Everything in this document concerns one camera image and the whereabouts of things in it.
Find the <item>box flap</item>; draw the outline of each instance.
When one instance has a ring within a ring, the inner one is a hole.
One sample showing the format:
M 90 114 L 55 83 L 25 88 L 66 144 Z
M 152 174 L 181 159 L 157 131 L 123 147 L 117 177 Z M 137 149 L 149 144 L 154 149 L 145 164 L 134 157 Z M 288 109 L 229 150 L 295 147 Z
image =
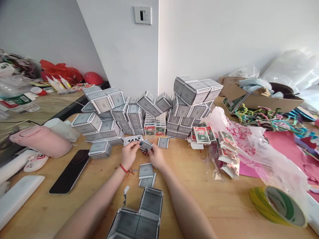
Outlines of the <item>box flap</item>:
M 267 96 L 249 95 L 244 101 L 248 108 L 257 109 L 258 107 L 268 107 L 272 110 L 281 108 L 280 112 L 288 113 L 297 106 L 301 105 L 304 100 L 299 97 L 293 99 L 278 99 Z
M 247 94 L 246 91 L 244 91 L 242 88 L 240 88 L 238 85 L 232 84 L 223 89 L 224 95 L 227 97 L 229 101 L 233 101 L 245 94 Z

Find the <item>bottle label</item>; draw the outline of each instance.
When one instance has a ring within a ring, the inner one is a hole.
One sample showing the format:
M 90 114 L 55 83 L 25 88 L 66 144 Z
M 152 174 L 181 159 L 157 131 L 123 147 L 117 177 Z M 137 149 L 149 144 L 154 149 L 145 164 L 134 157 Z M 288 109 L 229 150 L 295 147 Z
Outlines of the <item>bottle label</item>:
M 18 105 L 25 105 L 32 102 L 32 100 L 30 100 L 24 94 L 15 97 L 8 97 L 8 100 L 12 100 L 14 103 L 17 103 Z

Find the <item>smartphone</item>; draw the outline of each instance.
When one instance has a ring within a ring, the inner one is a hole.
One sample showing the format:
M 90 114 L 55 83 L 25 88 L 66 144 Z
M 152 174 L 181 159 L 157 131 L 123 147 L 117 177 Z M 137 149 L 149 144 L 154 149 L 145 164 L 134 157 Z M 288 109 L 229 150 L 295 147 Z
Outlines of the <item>smartphone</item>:
M 89 151 L 90 150 L 88 149 L 82 149 L 74 155 L 73 159 L 61 173 L 60 177 L 53 184 L 49 193 L 67 194 L 72 190 L 90 158 L 88 155 Z

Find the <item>water bottle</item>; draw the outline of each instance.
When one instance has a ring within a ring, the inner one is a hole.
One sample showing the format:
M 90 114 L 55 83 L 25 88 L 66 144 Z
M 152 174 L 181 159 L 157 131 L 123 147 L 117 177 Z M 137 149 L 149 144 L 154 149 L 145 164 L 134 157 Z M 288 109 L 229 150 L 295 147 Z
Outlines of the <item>water bottle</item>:
M 35 112 L 40 109 L 40 106 L 33 103 L 25 94 L 20 92 L 13 86 L 0 81 L 0 92 L 9 100 L 18 104 L 23 110 Z

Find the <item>white wall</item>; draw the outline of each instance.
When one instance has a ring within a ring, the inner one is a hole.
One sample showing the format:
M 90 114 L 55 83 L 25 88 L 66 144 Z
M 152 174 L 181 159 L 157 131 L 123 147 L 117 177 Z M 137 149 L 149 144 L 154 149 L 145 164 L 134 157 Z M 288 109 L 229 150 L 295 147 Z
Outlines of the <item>white wall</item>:
M 106 79 L 76 0 L 0 0 L 0 48 Z
M 77 0 L 111 86 L 125 96 L 158 92 L 159 0 Z M 152 25 L 136 25 L 133 6 L 152 7 Z
M 159 92 L 177 75 L 220 76 L 308 46 L 319 55 L 318 0 L 160 0 Z

